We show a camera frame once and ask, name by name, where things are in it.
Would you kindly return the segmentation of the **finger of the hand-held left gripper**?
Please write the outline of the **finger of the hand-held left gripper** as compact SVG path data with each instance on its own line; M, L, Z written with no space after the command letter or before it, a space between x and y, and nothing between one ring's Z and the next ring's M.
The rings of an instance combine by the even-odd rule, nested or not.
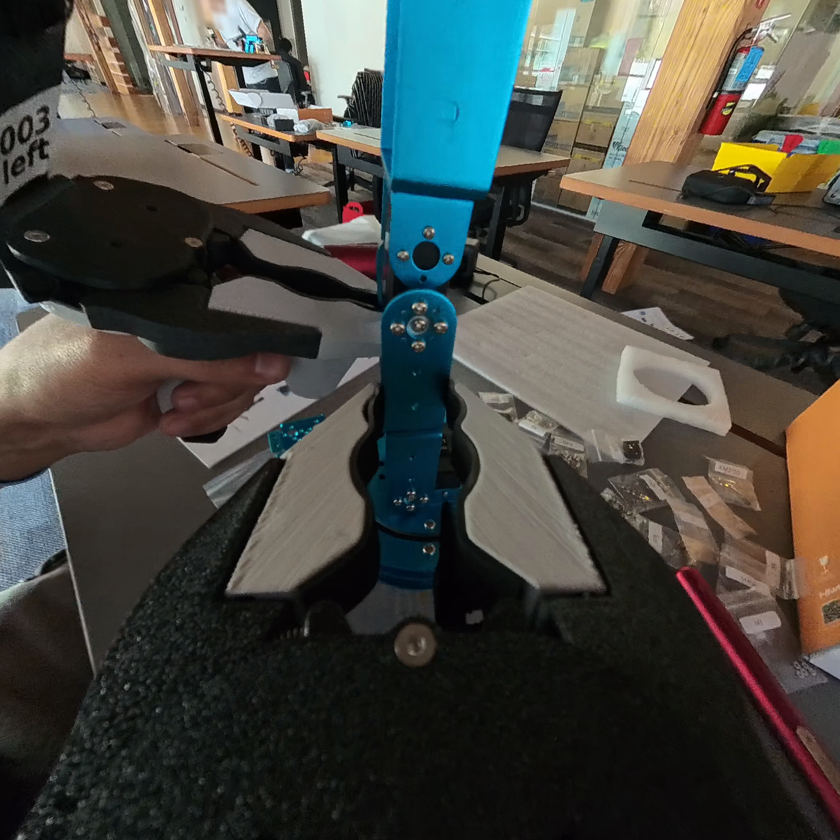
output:
M281 291L295 300L381 307L374 280L292 235L247 229L231 243L225 260L234 274L216 284L216 310L269 310Z
M286 355L320 361L381 355L381 314L356 301L307 297L271 280L246 276L215 286L208 308L320 332L318 351L285 350Z

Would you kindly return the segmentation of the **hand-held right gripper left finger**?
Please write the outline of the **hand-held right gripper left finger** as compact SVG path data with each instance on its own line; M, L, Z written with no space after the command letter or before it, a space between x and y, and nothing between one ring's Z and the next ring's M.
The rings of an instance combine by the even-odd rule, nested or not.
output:
M227 596L302 596L360 545L367 510L351 459L377 391L368 384L291 447Z

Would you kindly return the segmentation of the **blue metal robot arm segment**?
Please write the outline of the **blue metal robot arm segment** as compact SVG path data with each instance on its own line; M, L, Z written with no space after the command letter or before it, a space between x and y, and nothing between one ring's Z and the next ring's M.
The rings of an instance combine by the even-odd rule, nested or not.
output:
M380 582L433 588L457 317L446 286L487 197L530 14L523 1L387 3L381 104Z

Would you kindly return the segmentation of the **wooden standing desk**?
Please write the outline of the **wooden standing desk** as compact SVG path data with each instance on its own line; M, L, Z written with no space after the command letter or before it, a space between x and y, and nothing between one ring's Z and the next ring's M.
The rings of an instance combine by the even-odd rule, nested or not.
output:
M216 110L214 106L214 100L205 78L206 74L212 71L212 65L217 64L221 67L233 68L237 81L236 89L240 89L245 88L245 68L272 65L281 61L281 56L265 52L247 53L231 49L213 49L189 45L147 44L146 47L151 54L161 57L163 66L171 70L188 71L194 75L213 141L218 145L224 144L217 120L217 116L221 112Z

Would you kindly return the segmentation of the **white plastic bag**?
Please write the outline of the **white plastic bag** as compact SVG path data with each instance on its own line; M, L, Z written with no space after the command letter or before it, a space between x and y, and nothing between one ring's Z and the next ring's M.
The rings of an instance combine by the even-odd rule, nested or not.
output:
M343 261L374 258L382 241L381 223L373 215L361 215L349 222L314 228L302 235L308 242L304 256L327 256Z

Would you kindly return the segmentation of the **dark red metal tube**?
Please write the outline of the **dark red metal tube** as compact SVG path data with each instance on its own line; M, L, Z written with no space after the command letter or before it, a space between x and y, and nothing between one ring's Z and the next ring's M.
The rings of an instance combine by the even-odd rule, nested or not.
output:
M324 249L345 265L372 280L377 279L377 257L379 248L374 244L325 245Z

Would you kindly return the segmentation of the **wooden edged office table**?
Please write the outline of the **wooden edged office table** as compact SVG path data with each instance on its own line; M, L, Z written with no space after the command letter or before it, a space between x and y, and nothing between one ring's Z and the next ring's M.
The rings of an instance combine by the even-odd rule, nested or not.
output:
M620 267L626 245L838 304L838 268L790 253L838 259L838 207L825 205L822 191L780 196L763 206L684 198L681 188L698 170L647 162L563 177L565 191L602 201L594 227L601 240L584 275L584 298L623 287L608 276Z
M348 171L363 172L382 178L384 169L381 157L381 132L379 129L337 128L321 129L316 139L331 153L332 185L338 219L343 220L343 209L349 201ZM564 170L570 159L555 155L521 150L502 145L497 155L490 194L493 209L482 254L499 260L506 232L523 224L529 210L513 215L513 197L517 189L532 189L534 181L550 172Z
M199 200L266 215L329 205L329 190L299 175L185 135L159 136L130 124L60 119L54 173L121 177Z

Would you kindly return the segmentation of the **black striped office chair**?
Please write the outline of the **black striped office chair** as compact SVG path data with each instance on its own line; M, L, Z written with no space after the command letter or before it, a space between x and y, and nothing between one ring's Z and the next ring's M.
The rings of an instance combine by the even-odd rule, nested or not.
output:
M353 79L343 120L366 128L382 126L383 71L363 69Z

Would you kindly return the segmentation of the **black mesh office chair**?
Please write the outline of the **black mesh office chair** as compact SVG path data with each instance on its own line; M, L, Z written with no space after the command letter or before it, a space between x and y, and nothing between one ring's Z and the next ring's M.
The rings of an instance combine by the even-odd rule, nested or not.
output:
M514 87L500 145L542 152L563 92Z

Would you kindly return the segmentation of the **red metal rod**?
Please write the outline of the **red metal rod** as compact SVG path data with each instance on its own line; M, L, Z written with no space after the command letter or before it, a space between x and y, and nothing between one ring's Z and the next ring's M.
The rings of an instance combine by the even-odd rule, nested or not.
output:
M815 798L837 830L838 766L747 639L739 622L718 600L700 572L684 567L677 571L676 579L717 639L775 737L807 779Z

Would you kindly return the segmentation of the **orange cardboard box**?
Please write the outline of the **orange cardboard box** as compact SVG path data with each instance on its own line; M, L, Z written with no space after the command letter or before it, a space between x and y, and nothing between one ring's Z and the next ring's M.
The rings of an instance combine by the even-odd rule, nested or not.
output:
M785 432L794 590L809 662L839 679L839 383Z

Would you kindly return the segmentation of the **person's dark clothing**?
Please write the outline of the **person's dark clothing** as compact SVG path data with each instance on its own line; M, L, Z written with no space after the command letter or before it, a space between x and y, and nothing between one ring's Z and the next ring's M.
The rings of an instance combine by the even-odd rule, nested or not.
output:
M92 680L67 553L1 596L1 838L13 838L65 748Z

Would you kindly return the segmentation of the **black bag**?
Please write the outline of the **black bag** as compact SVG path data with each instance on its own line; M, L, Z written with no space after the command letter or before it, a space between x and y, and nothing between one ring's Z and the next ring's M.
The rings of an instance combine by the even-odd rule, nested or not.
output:
M754 164L739 164L687 176L680 196L730 207L766 206L774 202L771 178Z

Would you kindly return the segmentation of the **yellow box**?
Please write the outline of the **yellow box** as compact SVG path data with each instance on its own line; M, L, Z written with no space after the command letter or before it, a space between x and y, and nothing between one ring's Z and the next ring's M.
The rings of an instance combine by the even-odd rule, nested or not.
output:
M714 171L754 166L770 178L767 192L810 193L829 183L839 170L838 154L786 152L769 143L721 144Z

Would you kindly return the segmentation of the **small blue metal bracket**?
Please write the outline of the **small blue metal bracket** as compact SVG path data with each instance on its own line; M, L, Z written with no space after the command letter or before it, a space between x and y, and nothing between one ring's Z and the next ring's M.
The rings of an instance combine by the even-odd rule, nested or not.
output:
M308 436L314 428L324 422L323 413L314 416L303 417L295 421L286 421L279 424L267 435L268 447L272 456L283 458L283 456Z

